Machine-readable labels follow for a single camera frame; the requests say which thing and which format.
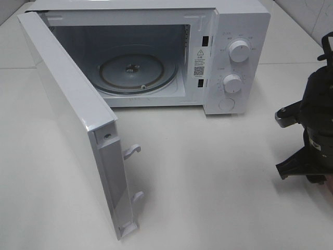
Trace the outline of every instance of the white knob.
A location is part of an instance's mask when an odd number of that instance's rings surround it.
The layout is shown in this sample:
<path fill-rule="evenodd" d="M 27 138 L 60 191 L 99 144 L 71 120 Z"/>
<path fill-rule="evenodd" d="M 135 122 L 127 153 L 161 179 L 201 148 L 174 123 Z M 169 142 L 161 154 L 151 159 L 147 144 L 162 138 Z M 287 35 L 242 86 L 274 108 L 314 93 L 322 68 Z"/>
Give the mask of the white knob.
<path fill-rule="evenodd" d="M 248 59 L 250 55 L 250 46 L 246 41 L 237 40 L 229 46 L 229 56 L 232 61 L 240 63 Z"/>
<path fill-rule="evenodd" d="M 230 74 L 223 79 L 224 91 L 227 93 L 236 93 L 240 91 L 242 80 L 237 74 Z"/>

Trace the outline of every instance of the qr code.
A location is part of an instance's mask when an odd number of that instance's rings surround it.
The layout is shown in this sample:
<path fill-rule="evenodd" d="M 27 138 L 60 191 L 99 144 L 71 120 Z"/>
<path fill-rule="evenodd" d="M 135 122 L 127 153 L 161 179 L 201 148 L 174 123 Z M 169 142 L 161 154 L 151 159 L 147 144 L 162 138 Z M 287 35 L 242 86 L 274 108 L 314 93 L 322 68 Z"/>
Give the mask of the qr code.
<path fill-rule="evenodd" d="M 195 76 L 203 76 L 204 67 L 194 67 Z"/>

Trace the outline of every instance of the microwave control panel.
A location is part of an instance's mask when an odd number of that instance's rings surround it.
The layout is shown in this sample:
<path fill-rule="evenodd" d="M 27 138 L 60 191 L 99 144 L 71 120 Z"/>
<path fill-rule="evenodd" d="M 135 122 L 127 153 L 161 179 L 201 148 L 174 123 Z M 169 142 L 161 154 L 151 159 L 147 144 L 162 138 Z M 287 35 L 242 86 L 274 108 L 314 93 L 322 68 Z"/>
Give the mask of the microwave control panel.
<path fill-rule="evenodd" d="M 204 98 L 206 114 L 245 112 L 269 19 L 269 13 L 219 16 Z"/>

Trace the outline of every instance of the warning label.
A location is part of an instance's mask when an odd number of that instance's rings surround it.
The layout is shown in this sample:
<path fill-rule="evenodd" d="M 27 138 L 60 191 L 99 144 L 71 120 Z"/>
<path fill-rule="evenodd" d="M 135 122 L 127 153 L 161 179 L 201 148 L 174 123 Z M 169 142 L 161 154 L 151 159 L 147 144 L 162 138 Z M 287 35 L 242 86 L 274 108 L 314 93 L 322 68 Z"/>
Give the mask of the warning label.
<path fill-rule="evenodd" d="M 204 77 L 208 47 L 195 47 L 193 52 L 193 77 Z"/>

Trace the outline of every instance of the screw hole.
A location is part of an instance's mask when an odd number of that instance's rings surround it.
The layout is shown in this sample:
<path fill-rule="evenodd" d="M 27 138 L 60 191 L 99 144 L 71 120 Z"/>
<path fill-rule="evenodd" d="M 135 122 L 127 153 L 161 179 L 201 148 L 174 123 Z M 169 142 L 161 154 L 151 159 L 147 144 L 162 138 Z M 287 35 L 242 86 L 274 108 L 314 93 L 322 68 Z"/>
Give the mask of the screw hole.
<path fill-rule="evenodd" d="M 106 134 L 106 135 L 104 135 L 104 140 L 108 140 L 108 139 L 110 139 L 111 137 L 112 137 L 111 134 Z"/>

